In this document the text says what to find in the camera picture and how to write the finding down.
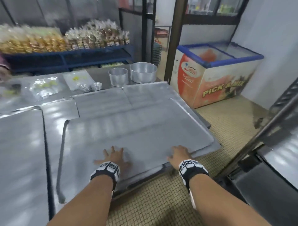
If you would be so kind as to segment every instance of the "baking tray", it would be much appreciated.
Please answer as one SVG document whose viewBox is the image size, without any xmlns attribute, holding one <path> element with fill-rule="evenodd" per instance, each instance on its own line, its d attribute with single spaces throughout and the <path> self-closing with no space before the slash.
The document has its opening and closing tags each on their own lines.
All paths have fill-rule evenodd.
<svg viewBox="0 0 298 226">
<path fill-rule="evenodd" d="M 103 159 L 103 149 L 124 147 L 124 159 L 133 163 L 120 181 L 167 162 L 171 146 L 184 145 L 190 152 L 214 142 L 213 136 L 176 100 L 102 117 L 66 121 L 63 129 L 57 193 L 60 203 L 69 202 L 89 182 Z"/>
<path fill-rule="evenodd" d="M 49 221 L 44 137 L 39 107 L 0 117 L 1 225 Z"/>
</svg>

